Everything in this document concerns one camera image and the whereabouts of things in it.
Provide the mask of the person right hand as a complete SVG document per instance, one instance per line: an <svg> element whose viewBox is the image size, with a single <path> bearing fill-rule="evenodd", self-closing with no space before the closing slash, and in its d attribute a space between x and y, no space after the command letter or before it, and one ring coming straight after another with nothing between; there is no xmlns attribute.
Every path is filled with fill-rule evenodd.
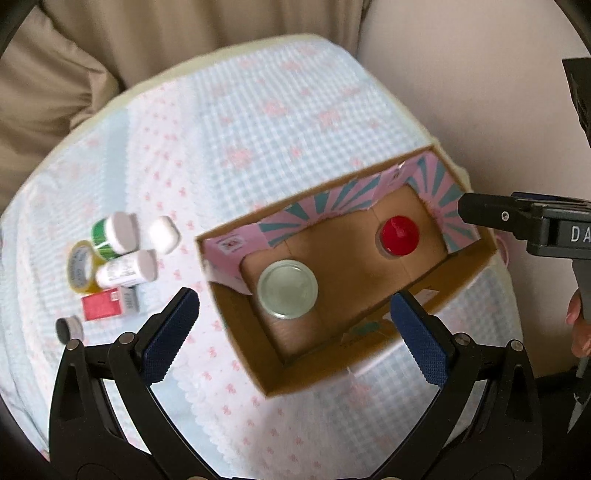
<svg viewBox="0 0 591 480"><path fill-rule="evenodd" d="M583 317L579 291L574 293L569 302L566 323L572 327L572 353L577 358L589 357L591 350L590 324Z"/></svg>

